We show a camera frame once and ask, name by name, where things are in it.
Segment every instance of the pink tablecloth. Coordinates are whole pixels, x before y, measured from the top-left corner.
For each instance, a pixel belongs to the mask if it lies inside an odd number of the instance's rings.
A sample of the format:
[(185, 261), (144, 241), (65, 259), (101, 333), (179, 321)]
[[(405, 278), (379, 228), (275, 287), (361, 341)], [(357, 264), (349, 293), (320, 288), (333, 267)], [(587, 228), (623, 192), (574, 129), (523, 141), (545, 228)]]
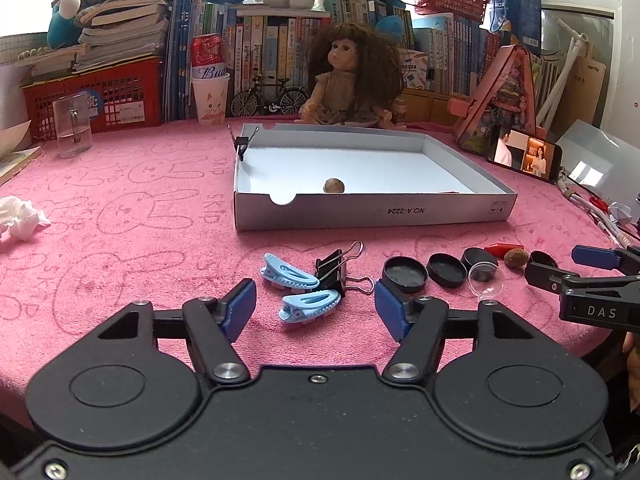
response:
[[(394, 254), (426, 262), (431, 253), (460, 256), (470, 246), (519, 242), (566, 269), (593, 273), (569, 256), (577, 243), (607, 245), (583, 212), (551, 184), (475, 160), (517, 190), (508, 222), (236, 234), (226, 128), (188, 121), (100, 134), (91, 150), (66, 160), (50, 143), (46, 156), (0, 189), (0, 196), (32, 200), (52, 221), (28, 242), (0, 244), (0, 411), (28, 424), (22, 395), (30, 377), (129, 301), (178, 308), (196, 296), (220, 297), (245, 276), (258, 282), (258, 304), (236, 349), (252, 373), (261, 364), (388, 361), (397, 345), (372, 296), (351, 291), (334, 316), (284, 326), (276, 316), (281, 294), (258, 280), (266, 252), (312, 270), (316, 258), (360, 240), (365, 251), (350, 274), (376, 278)], [(605, 330), (560, 321), (558, 298), (530, 288), (520, 273), (506, 269), (505, 278), (499, 299), (576, 354), (606, 338)], [(477, 304), (466, 287), (447, 292), (431, 282), (428, 291), (454, 308)], [(188, 361), (184, 343), (161, 348)], [(443, 362), (469, 350), (469, 341), (451, 342)]]

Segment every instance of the blue hair clip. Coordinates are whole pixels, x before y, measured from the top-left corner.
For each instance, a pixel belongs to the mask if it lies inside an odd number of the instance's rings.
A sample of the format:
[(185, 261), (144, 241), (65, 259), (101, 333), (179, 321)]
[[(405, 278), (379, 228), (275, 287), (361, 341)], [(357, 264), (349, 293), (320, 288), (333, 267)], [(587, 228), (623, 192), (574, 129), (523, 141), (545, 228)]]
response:
[(308, 294), (297, 294), (282, 298), (282, 309), (278, 313), (285, 323), (304, 323), (335, 312), (342, 297), (336, 290), (316, 290)]
[(264, 263), (265, 266), (260, 269), (262, 277), (281, 288), (313, 290), (320, 285), (320, 280), (314, 275), (289, 265), (274, 254), (266, 253)]

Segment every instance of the metal screw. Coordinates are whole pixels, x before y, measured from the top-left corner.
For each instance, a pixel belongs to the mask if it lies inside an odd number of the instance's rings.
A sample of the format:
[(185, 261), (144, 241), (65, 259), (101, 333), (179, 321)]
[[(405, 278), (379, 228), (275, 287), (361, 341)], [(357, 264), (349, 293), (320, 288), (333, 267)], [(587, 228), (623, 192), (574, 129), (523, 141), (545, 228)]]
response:
[(312, 375), (309, 377), (309, 382), (313, 384), (325, 384), (329, 379), (326, 375)]
[(243, 371), (238, 363), (222, 363), (213, 368), (213, 374), (219, 379), (237, 379)]
[(589, 464), (580, 463), (574, 465), (569, 473), (569, 478), (571, 480), (585, 480), (591, 474), (591, 467)]
[(44, 466), (44, 474), (51, 478), (51, 480), (65, 480), (66, 469), (62, 464), (50, 462)]
[(389, 375), (394, 379), (407, 380), (418, 376), (420, 370), (411, 363), (396, 363), (389, 367)]

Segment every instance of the round black container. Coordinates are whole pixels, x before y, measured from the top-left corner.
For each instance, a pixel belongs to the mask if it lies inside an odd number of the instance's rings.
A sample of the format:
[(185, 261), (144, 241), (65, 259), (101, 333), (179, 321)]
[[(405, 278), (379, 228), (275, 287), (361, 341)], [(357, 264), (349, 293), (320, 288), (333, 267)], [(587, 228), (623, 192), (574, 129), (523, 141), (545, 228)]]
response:
[(457, 288), (465, 283), (466, 267), (451, 254), (432, 254), (427, 263), (427, 271), (431, 279), (440, 286)]
[(429, 273), (418, 260), (408, 256), (392, 256), (385, 262), (382, 275), (391, 280), (402, 292), (411, 294), (424, 288)]
[(551, 257), (550, 254), (546, 254), (543, 251), (532, 251), (529, 255), (529, 261), (534, 262), (536, 264), (542, 264), (549, 267), (558, 267), (556, 261)]
[[(493, 256), (490, 252), (481, 249), (480, 247), (469, 247), (462, 253), (460, 261), (466, 267), (466, 272), (469, 272), (471, 267), (479, 263), (489, 263), (498, 266), (498, 258)], [(475, 270), (474, 279), (478, 282), (490, 282), (494, 277), (494, 272), (487, 266), (485, 269)]]

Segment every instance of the brown nut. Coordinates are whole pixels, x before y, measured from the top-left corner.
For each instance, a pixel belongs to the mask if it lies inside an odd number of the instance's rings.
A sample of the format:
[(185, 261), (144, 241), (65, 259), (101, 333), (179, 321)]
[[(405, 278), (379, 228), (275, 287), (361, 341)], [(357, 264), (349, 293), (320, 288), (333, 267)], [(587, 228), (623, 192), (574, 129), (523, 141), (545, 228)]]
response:
[(344, 193), (344, 184), (337, 178), (328, 178), (322, 189), (325, 193)]
[(524, 249), (512, 249), (504, 255), (504, 263), (510, 269), (524, 267), (529, 261), (529, 253)]

